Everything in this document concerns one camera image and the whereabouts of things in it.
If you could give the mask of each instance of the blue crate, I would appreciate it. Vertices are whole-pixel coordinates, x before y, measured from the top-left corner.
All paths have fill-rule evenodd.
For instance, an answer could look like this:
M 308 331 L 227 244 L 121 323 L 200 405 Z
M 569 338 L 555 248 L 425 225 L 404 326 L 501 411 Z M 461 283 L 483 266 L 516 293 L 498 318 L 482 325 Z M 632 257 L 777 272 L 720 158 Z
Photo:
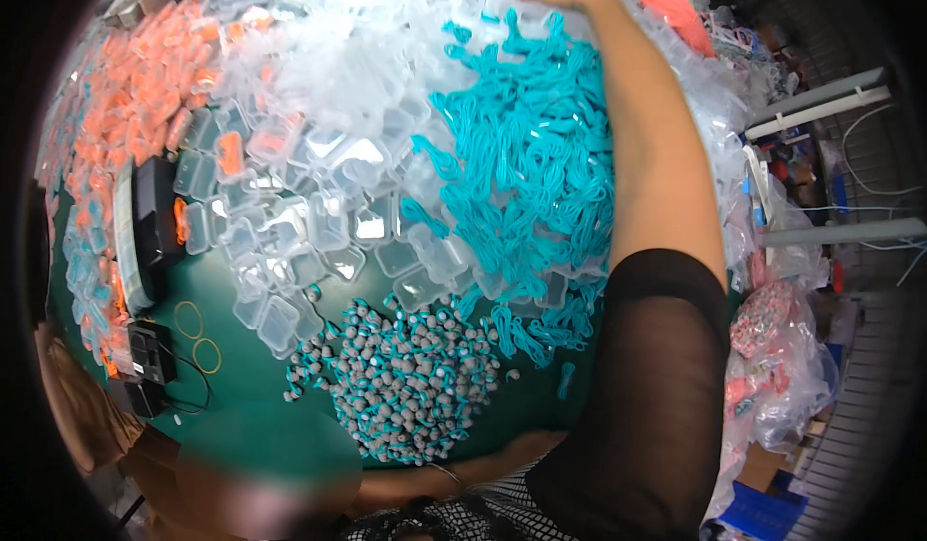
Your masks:
M 773 497 L 735 481 L 734 502 L 718 520 L 758 541 L 782 541 L 807 504 L 807 497 L 786 490 Z

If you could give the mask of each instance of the green work mat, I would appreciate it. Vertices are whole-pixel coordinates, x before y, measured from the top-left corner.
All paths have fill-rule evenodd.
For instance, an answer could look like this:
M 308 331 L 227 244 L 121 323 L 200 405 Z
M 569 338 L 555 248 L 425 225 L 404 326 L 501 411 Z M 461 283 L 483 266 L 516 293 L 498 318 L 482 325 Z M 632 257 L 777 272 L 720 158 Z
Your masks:
M 106 370 L 99 367 L 94 362 L 93 355 L 84 349 L 80 326 L 74 323 L 71 315 L 73 295 L 65 284 L 65 270 L 68 266 L 61 243 L 73 200 L 70 195 L 61 192 L 59 202 L 55 217 L 56 240 L 51 270 L 49 317 L 63 328 L 62 339 L 66 341 L 78 361 L 101 385 L 107 386 Z M 216 350 L 210 342 L 200 343 L 197 348 L 200 366 L 206 371 L 211 371 L 218 365 L 218 370 L 208 376 L 212 388 L 209 410 L 190 415 L 169 408 L 149 422 L 159 431 L 182 443 L 190 430 L 210 414 L 210 411 L 235 407 L 250 401 L 282 399 L 284 390 L 289 388 L 284 378 L 289 361 L 278 361 L 271 356 L 270 350 L 258 339 L 257 334 L 245 328 L 232 314 L 236 291 L 232 284 L 231 271 L 222 252 L 211 249 L 199 256 L 186 257 L 168 270 L 167 281 L 167 297 L 145 314 L 145 318 L 169 327 L 173 352 L 178 357 L 191 361 L 195 340 L 183 335 L 177 329 L 177 323 L 185 332 L 196 336 L 199 331 L 196 311 L 191 305 L 181 305 L 177 310 L 176 323 L 174 311 L 181 302 L 193 303 L 202 315 L 200 337 L 215 342 L 222 354 L 222 362 L 220 364 L 218 361 Z M 322 289 L 322 300 L 316 305 L 319 315 L 339 326 L 342 323 L 341 311 L 354 297 L 362 297 L 392 319 L 388 310 L 380 309 L 383 297 L 392 290 L 392 280 L 383 275 L 372 253 L 367 254 L 366 265 L 359 275 L 359 280 L 354 284 L 345 284 L 337 278 L 327 277 L 319 282 L 319 287 Z M 490 308 L 492 303 L 482 300 L 470 321 L 478 321 L 480 316 L 489 313 Z M 597 311 L 592 319 L 596 335 L 590 339 L 589 347 L 585 351 L 559 348 L 554 355 L 553 364 L 544 370 L 536 370 L 534 363 L 522 352 L 518 352 L 510 361 L 497 353 L 503 363 L 503 372 L 516 368 L 521 373 L 521 378 L 508 383 L 501 382 L 500 389 L 491 394 L 491 404 L 483 407 L 482 415 L 474 417 L 474 425 L 469 430 L 470 438 L 458 442 L 450 451 L 449 459 L 472 458 L 494 452 L 527 430 L 568 428 L 581 411 L 589 390 L 600 316 Z M 576 365 L 576 371 L 568 396 L 565 400 L 559 400 L 557 387 L 560 385 L 560 370 L 562 363 L 568 361 Z M 326 371 L 325 375 L 332 377 L 330 371 Z M 199 373 L 184 362 L 177 362 L 177 380 L 169 383 L 166 391 L 169 396 L 195 404 L 203 403 L 206 395 L 206 388 Z M 334 416 L 331 397 L 320 389 L 308 388 L 306 395 L 292 406 L 313 407 Z M 180 417 L 180 425 L 175 423 L 173 413 Z M 376 459 L 365 459 L 365 467 L 378 466 L 382 464 Z

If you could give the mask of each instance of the ring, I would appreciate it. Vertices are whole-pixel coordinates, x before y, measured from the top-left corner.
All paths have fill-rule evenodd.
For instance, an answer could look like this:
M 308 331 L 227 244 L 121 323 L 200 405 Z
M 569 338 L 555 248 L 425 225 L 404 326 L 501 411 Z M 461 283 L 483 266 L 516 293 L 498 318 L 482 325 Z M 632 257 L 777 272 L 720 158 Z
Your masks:
M 212 347 L 216 350 L 216 358 L 219 359 L 219 361 L 216 362 L 216 367 L 212 369 L 211 371 L 203 370 L 203 367 L 199 365 L 199 361 L 197 360 L 197 348 L 199 348 L 199 343 L 201 342 L 209 342 L 210 344 L 212 344 Z M 197 365 L 197 368 L 199 368 L 200 372 L 204 374 L 215 374 L 216 372 L 219 371 L 219 368 L 223 364 L 223 353 L 219 351 L 219 347 L 216 346 L 216 343 L 213 340 L 210 340 L 208 338 L 200 338 L 199 340 L 197 340 L 197 343 L 193 345 L 193 363 Z
M 199 318 L 199 332 L 197 332 L 197 335 L 195 336 L 191 336 L 190 334 L 186 333 L 183 330 L 183 328 L 180 327 L 180 323 L 177 321 L 177 312 L 180 311 L 181 305 L 191 305 L 193 309 L 197 312 L 197 318 Z M 177 305 L 174 306 L 174 327 L 181 334 L 183 334 L 184 336 L 186 336 L 187 338 L 191 340 L 195 340 L 199 338 L 200 336 L 202 336 L 203 335 L 203 315 L 199 313 L 199 308 L 197 307 L 197 305 L 194 304 L 193 302 L 188 302 L 186 300 L 184 300 L 183 302 L 178 302 Z

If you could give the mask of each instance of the bracelet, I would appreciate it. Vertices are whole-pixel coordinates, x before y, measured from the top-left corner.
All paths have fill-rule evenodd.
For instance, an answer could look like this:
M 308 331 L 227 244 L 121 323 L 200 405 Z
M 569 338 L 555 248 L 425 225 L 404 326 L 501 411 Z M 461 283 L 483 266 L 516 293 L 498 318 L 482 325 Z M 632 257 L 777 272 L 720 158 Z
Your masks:
M 446 474 L 448 477 L 454 479 L 454 482 L 457 483 L 459 486 L 464 486 L 464 484 L 461 483 L 461 480 L 457 478 L 457 475 L 456 475 L 456 474 L 454 474 L 453 472 L 448 471 L 447 469 L 445 469 L 445 468 L 442 467 L 441 465 L 435 465 L 433 462 L 429 462 L 426 466 L 428 466 L 428 467 L 434 467 L 434 468 L 438 469 L 439 471 L 441 471 L 441 472 L 443 472 L 444 474 Z

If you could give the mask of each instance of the black sheer sleeve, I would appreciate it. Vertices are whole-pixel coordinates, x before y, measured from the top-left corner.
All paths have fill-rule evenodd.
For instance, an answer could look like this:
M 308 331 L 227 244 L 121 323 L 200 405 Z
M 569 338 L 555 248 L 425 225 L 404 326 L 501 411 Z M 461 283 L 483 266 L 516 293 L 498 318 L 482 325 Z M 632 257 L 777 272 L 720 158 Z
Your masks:
M 589 401 L 528 490 L 581 541 L 694 538 L 720 455 L 724 290 L 694 258 L 652 249 L 615 268 L 604 310 Z

